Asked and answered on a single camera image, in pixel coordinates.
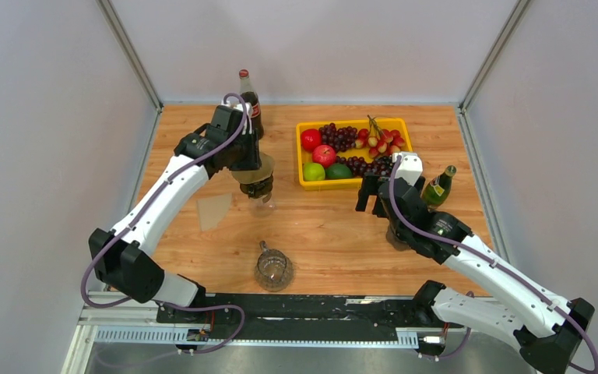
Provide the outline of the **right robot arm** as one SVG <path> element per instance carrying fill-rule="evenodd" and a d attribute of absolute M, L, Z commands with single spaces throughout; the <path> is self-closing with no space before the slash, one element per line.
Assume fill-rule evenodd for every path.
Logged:
<path fill-rule="evenodd" d="M 462 295 L 428 280 L 415 294 L 413 314 L 433 325 L 439 319 L 485 333 L 515 349 L 540 373 L 585 372 L 572 359 L 581 343 L 598 352 L 586 329 L 595 312 L 583 298 L 568 300 L 530 280 L 493 252 L 468 226 L 449 213 L 430 211 L 417 189 L 401 178 L 367 173 L 356 209 L 365 210 L 375 196 L 373 213 L 389 221 L 387 239 L 397 250 L 417 254 L 467 276 L 497 304 Z"/>

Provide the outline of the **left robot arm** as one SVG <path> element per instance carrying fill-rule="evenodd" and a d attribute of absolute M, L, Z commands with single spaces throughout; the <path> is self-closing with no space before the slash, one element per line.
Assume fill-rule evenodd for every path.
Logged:
<path fill-rule="evenodd" d="M 171 305 L 187 322 L 207 311 L 202 286 L 162 269 L 152 258 L 162 235 L 189 198 L 222 169 L 260 168 L 258 136 L 249 103 L 222 102 L 209 123 L 184 136 L 162 175 L 139 203 L 109 230 L 89 238 L 86 276 L 116 288 L 126 300 Z"/>

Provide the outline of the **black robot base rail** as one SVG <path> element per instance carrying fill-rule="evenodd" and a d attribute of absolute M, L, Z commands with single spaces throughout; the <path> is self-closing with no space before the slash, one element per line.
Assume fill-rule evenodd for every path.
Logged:
<path fill-rule="evenodd" d="M 143 323 L 105 326 L 100 343 L 445 350 L 448 327 L 411 297 L 212 294 L 204 312 L 154 306 Z"/>

